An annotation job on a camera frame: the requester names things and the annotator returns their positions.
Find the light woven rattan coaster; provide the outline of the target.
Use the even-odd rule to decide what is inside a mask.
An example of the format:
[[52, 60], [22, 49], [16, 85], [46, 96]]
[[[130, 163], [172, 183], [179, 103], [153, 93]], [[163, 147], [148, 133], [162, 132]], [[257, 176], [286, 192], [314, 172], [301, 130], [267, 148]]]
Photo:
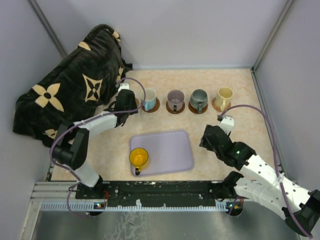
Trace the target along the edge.
[[140, 102], [139, 102], [138, 98], [135, 98], [135, 102], [136, 102], [136, 106], [137, 106], [137, 108], [138, 108], [139, 105], [140, 105]]
[[212, 105], [212, 107], [216, 110], [216, 111], [218, 111], [218, 112], [223, 112], [223, 111], [225, 111], [225, 110], [228, 110], [230, 107], [231, 107], [231, 103], [229, 103], [226, 107], [225, 107], [225, 109], [223, 109], [223, 110], [221, 110], [218, 106], [216, 106], [216, 98], [214, 98], [212, 101], [211, 101], [211, 105]]

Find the white mug blue outside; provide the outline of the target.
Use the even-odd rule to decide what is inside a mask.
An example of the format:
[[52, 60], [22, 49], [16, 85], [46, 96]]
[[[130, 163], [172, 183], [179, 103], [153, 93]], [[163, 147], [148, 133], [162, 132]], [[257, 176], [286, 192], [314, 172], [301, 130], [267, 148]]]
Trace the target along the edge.
[[141, 93], [140, 99], [144, 100], [143, 108], [145, 112], [149, 112], [155, 108], [157, 97], [156, 92], [153, 89], [146, 88], [145, 92]]

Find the dark brown wooden coaster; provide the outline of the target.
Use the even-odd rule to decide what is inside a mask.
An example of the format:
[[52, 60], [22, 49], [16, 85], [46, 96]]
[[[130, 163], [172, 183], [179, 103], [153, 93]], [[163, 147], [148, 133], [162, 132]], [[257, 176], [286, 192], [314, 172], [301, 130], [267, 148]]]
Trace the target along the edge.
[[192, 107], [192, 105], [190, 103], [188, 103], [188, 108], [192, 113], [194, 113], [196, 115], [200, 115], [200, 114], [204, 114], [207, 111], [208, 104], [202, 109], [201, 112], [199, 112], [196, 108]]
[[156, 102], [155, 102], [155, 106], [154, 106], [154, 108], [152, 108], [152, 109], [150, 109], [150, 110], [146, 110], [145, 109], [145, 107], [144, 106], [142, 106], [141, 108], [142, 108], [142, 110], [144, 111], [144, 112], [146, 112], [146, 113], [154, 113], [154, 112], [156, 112], [158, 109], [159, 109], [159, 107], [160, 107], [160, 100], [156, 97], [155, 98], [155, 100], [156, 100]]
[[185, 105], [186, 105], [186, 104], [185, 104], [185, 102], [184, 102], [183, 105], [182, 105], [182, 108], [181, 108], [180, 110], [174, 111], [174, 110], [171, 110], [171, 109], [169, 108], [169, 102], [167, 101], [167, 102], [166, 102], [166, 110], [167, 110], [169, 113], [173, 114], [173, 115], [180, 114], [180, 113], [182, 113], [182, 112], [184, 111]]

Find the grey green mug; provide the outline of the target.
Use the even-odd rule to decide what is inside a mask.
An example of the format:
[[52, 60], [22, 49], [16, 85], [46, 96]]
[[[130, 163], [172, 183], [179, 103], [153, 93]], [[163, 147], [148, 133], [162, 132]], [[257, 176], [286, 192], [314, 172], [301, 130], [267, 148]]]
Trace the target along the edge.
[[199, 112], [208, 105], [208, 95], [203, 89], [196, 89], [190, 96], [189, 103]]

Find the cream yellow mug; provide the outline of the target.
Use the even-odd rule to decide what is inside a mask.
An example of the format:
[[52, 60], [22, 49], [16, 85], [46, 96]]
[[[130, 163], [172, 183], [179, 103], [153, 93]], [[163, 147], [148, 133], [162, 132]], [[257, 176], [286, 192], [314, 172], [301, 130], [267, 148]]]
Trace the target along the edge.
[[233, 91], [229, 87], [221, 87], [216, 95], [215, 105], [217, 106], [218, 110], [223, 112], [226, 110], [230, 104], [233, 97]]

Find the lavender plastic tray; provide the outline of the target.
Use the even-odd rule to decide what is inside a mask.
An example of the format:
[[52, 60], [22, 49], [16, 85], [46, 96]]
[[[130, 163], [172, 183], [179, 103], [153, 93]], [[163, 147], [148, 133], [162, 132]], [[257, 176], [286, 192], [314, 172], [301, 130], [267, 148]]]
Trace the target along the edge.
[[145, 149], [149, 155], [149, 165], [136, 175], [131, 165], [131, 174], [142, 178], [189, 171], [194, 167], [194, 155], [189, 135], [184, 130], [147, 133], [133, 136], [129, 149]]

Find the purple glass mug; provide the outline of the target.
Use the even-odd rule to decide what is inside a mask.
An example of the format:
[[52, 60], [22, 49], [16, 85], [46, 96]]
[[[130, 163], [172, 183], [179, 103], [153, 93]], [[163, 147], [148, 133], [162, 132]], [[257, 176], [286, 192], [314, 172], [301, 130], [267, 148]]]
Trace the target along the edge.
[[184, 103], [185, 95], [181, 90], [171, 90], [167, 95], [169, 108], [173, 111], [179, 111]]

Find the yellow mug black handle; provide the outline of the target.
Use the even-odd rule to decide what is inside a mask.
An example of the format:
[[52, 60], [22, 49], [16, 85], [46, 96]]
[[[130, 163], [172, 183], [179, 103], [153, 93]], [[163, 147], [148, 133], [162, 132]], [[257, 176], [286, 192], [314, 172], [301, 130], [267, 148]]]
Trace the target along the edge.
[[129, 154], [129, 162], [133, 167], [133, 174], [139, 176], [149, 166], [149, 154], [144, 148], [135, 148]]

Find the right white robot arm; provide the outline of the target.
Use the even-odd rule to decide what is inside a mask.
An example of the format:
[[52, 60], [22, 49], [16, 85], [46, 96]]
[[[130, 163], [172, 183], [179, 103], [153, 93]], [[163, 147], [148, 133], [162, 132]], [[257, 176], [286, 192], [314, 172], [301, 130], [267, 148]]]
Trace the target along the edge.
[[311, 237], [320, 218], [320, 191], [308, 190], [277, 174], [254, 149], [232, 142], [218, 125], [207, 125], [200, 147], [214, 152], [226, 165], [234, 167], [223, 180], [223, 192], [253, 200], [280, 216], [297, 234]]

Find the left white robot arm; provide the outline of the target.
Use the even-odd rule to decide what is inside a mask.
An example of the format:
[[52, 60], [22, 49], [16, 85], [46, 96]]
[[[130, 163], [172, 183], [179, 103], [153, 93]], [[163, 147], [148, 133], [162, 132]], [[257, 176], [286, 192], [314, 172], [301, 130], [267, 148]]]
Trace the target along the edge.
[[60, 125], [50, 149], [50, 157], [58, 166], [70, 170], [86, 192], [97, 199], [103, 195], [102, 178], [87, 163], [89, 139], [100, 133], [123, 126], [130, 115], [138, 113], [132, 90], [122, 89], [111, 107], [99, 115], [71, 124]]

